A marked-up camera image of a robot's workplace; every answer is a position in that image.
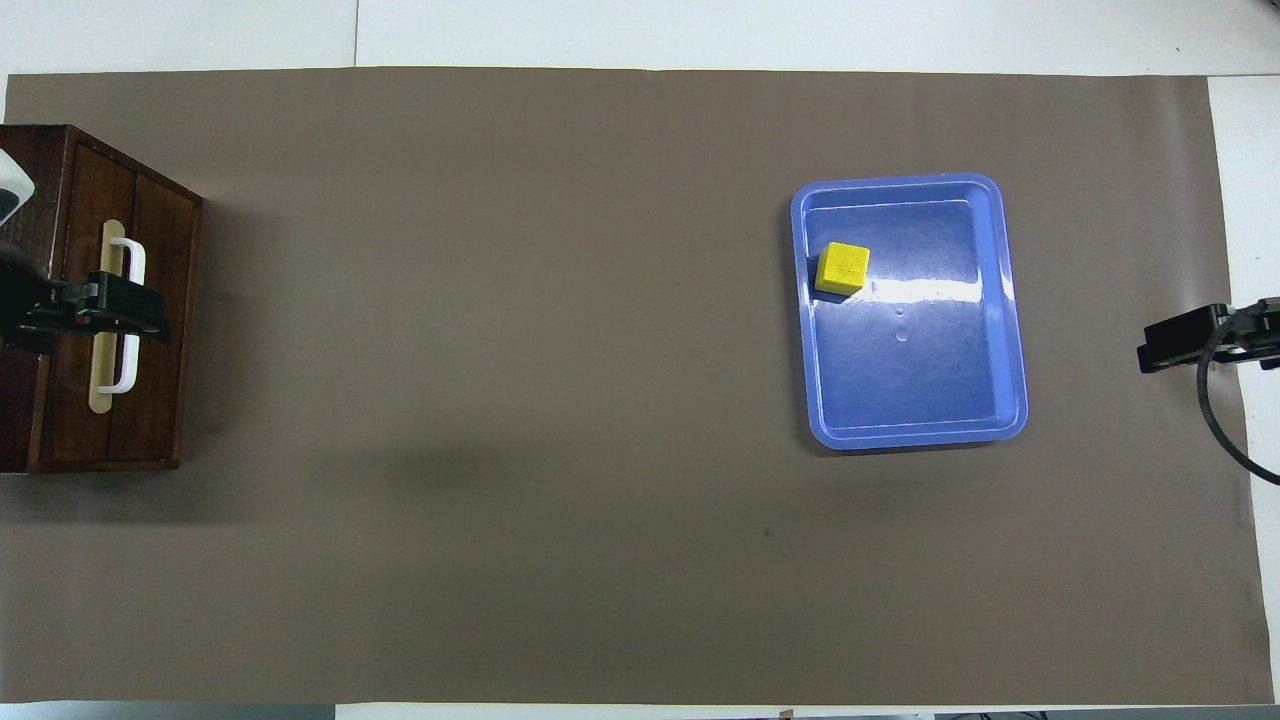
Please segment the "dark wooden drawer cabinet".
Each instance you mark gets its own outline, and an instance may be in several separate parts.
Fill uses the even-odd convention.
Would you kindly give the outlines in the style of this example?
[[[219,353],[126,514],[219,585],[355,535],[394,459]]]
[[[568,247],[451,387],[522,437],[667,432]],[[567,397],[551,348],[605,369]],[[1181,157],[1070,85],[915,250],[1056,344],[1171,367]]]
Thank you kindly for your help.
[[[31,311],[77,313],[73,307],[59,304],[55,300],[55,290],[64,284],[81,282],[82,279],[59,281],[55,277],[55,264],[61,259],[61,232],[69,205],[68,187],[70,182],[68,173],[70,152],[78,138],[87,140],[96,149],[106,150],[114,158],[133,161],[143,169],[166,178],[155,169],[129,158],[123,151],[109,146],[74,126],[0,124],[0,243],[12,243],[26,252],[36,270],[46,277],[51,286],[47,299],[37,304]],[[166,179],[177,184],[179,190],[189,192],[200,200],[201,220],[202,199],[175,181]],[[100,266],[91,272],[110,272],[125,278],[125,270],[115,273],[102,269],[104,241],[119,236],[125,237],[124,232],[125,228],[119,220],[109,220],[102,225]],[[195,314],[196,263],[197,258],[195,260],[195,274],[188,306],[184,375],[187,375],[191,323]],[[131,316],[148,322],[169,320],[165,313],[102,315]],[[60,340],[64,336],[69,334],[58,337],[58,350]],[[99,373],[110,361],[118,361],[119,354],[115,342],[122,340],[123,334],[97,333],[76,336],[86,336],[92,341],[88,391],[90,407],[97,414],[109,413],[118,395],[114,398],[100,396],[93,384],[99,378]],[[40,461],[49,373],[55,354],[31,354],[18,348],[0,348],[0,471],[65,473],[44,468]],[[183,418],[184,410],[186,401],[182,410]],[[183,418],[180,424],[180,446],[183,439]],[[83,471],[160,470],[177,468],[179,461],[180,447],[179,455],[170,468],[150,468],[141,462],[134,469],[100,468]]]

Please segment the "brown table mat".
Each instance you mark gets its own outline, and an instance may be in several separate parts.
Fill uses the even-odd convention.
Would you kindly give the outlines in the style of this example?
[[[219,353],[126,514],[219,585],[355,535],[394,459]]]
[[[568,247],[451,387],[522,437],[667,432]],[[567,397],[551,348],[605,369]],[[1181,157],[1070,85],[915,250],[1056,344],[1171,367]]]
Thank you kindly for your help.
[[[1144,325],[1230,293],[1188,77],[18,76],[205,200],[180,465],[0,479],[0,702],[1253,705],[1244,471]],[[788,209],[1000,187],[1014,438],[812,436]]]

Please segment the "blue plastic tray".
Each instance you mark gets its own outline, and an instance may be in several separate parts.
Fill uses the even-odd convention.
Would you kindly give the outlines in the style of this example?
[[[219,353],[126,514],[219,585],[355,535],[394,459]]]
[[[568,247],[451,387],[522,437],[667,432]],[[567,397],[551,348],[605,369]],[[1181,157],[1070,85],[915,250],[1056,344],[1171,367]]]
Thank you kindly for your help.
[[[1030,415],[1004,196],[979,173],[828,179],[790,208],[812,433],[827,448],[987,445]],[[813,287],[829,242],[870,250],[864,288]]]

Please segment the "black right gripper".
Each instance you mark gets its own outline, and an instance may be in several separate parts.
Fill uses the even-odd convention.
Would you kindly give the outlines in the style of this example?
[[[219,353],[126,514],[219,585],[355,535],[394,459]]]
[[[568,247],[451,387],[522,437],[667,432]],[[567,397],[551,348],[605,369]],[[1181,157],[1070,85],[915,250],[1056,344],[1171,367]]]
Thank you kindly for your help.
[[[1137,348],[1139,372],[1194,364],[1206,347],[1213,347],[1217,364],[1280,366],[1280,296],[1234,309],[1208,304],[1147,325]]]

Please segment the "white drawer handle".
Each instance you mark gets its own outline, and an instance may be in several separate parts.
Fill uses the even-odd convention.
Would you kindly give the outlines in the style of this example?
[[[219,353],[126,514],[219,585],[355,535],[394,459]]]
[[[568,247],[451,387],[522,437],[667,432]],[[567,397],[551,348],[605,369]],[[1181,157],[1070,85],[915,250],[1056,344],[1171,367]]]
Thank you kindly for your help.
[[[102,269],[119,273],[125,270],[125,278],[136,284],[145,284],[147,255],[142,243],[124,236],[104,240]],[[110,361],[95,380],[93,388],[100,396],[114,398],[134,388],[140,369],[140,343],[137,334],[124,334],[115,342],[118,361]]]

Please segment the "yellow cube block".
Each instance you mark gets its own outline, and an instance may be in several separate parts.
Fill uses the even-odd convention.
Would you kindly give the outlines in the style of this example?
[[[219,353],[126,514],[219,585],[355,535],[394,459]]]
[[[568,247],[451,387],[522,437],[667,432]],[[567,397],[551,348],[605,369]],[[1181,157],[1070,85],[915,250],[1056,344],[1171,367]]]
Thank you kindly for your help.
[[[860,292],[870,265],[870,250],[863,246],[829,242],[815,265],[813,287],[824,293],[850,297]]]

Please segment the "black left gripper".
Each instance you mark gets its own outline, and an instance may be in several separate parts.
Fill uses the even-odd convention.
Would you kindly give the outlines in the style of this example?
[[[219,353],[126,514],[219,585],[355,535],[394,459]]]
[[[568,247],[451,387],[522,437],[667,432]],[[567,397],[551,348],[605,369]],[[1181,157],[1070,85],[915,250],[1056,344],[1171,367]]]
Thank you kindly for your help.
[[[170,342],[166,319],[102,315],[164,314],[164,295],[143,284],[110,272],[91,272],[81,282],[55,290],[55,300],[77,313],[31,311],[49,297],[50,290],[47,278],[36,270],[26,252],[12,243],[0,243],[0,348],[55,354],[56,337],[63,334],[132,334]]]

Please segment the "wooden drawer with dark front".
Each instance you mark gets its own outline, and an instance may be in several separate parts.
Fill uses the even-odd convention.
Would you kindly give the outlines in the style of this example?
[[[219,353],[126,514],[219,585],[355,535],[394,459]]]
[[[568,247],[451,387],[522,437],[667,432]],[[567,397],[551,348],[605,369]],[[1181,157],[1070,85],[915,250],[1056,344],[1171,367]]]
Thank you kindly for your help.
[[[78,138],[70,152],[59,281],[100,266],[102,225],[119,220],[148,255],[145,284],[165,296],[166,345],[142,341],[134,387],[109,413],[90,407],[92,341],[60,340],[49,373],[40,461],[58,471],[170,468],[180,447],[188,306],[197,258],[200,200],[157,173]]]

